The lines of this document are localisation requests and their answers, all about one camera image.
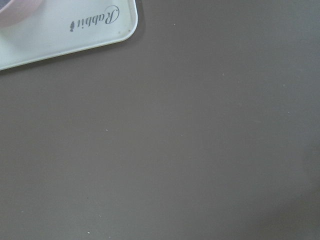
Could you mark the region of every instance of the printed logo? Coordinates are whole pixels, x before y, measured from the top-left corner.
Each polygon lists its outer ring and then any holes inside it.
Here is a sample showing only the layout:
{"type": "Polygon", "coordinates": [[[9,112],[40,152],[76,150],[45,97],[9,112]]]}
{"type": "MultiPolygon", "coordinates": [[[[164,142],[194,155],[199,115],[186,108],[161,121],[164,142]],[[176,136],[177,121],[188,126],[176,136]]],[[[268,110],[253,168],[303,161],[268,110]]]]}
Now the printed logo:
{"type": "Polygon", "coordinates": [[[96,26],[98,24],[112,24],[120,15],[120,10],[116,5],[108,6],[104,13],[95,16],[89,16],[76,21],[72,21],[70,24],[70,32],[74,32],[77,29],[89,28],[90,26],[96,26]]]}

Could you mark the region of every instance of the pink cup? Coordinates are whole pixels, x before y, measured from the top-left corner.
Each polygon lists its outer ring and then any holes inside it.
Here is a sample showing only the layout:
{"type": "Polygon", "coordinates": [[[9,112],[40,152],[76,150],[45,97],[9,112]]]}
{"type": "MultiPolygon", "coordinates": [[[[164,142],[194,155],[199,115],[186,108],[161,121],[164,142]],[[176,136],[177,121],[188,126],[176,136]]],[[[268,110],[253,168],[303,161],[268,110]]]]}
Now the pink cup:
{"type": "Polygon", "coordinates": [[[0,28],[16,24],[30,16],[43,0],[10,0],[0,9],[0,28]]]}

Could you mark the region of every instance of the tray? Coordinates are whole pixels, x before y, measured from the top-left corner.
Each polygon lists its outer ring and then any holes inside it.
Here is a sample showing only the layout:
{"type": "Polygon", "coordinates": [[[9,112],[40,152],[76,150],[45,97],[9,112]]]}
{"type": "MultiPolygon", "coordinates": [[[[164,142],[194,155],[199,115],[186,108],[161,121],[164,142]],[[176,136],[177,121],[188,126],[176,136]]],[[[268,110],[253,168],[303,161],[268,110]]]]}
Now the tray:
{"type": "Polygon", "coordinates": [[[135,0],[44,0],[0,29],[0,70],[124,41],[137,24],[135,0]]]}

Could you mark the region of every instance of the gray table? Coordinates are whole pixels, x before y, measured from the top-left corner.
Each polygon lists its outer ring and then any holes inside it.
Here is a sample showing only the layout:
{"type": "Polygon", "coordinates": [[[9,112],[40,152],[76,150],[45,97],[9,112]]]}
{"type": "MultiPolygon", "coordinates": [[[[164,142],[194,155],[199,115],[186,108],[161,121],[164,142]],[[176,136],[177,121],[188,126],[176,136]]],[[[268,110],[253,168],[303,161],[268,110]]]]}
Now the gray table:
{"type": "Polygon", "coordinates": [[[137,4],[0,72],[0,239],[320,239],[320,2],[137,4]]]}

